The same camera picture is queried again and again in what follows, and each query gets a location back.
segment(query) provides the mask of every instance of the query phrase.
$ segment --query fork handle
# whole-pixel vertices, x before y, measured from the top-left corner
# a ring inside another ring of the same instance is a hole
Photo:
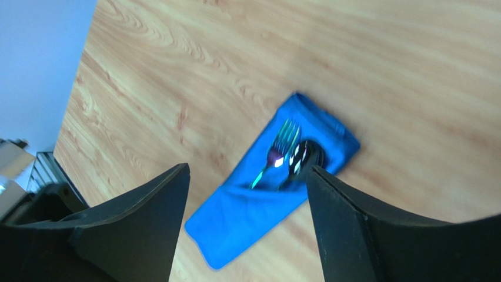
[[[258,182],[261,180],[261,178],[263,177],[263,174],[265,174],[265,171],[269,168],[269,166],[265,166],[264,169],[261,170],[261,172],[258,174],[258,176],[254,179],[254,181],[249,185],[249,189],[254,189],[254,187],[256,187],[256,185],[258,184]]]

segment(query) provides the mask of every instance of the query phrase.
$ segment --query fork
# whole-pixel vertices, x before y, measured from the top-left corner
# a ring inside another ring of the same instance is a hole
[[[281,167],[283,165],[285,157],[296,146],[300,132],[301,128],[297,123],[289,119],[283,123],[266,155],[266,166],[259,172],[256,179],[254,179],[249,186],[251,190],[256,187],[265,171],[270,167]]]

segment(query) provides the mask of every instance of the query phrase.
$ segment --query folded napkin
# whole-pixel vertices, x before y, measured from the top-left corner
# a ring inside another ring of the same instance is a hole
[[[214,269],[244,252],[308,198],[304,182],[292,182],[276,191],[288,175],[287,162],[280,168],[268,169],[257,186],[249,190],[249,184],[266,165],[268,149],[287,119],[301,126],[300,140],[311,139],[323,147],[323,167],[329,173],[340,171],[360,148],[340,121],[306,96],[294,93],[280,106],[228,179],[185,224],[186,232]]]

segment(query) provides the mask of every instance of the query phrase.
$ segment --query wood grain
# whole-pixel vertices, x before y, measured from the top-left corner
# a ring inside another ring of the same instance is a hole
[[[501,212],[501,2],[99,0],[55,156],[91,205],[188,162],[186,220],[294,90],[362,150],[339,175],[411,212]],[[181,231],[171,281],[323,281],[308,204],[221,271]]]

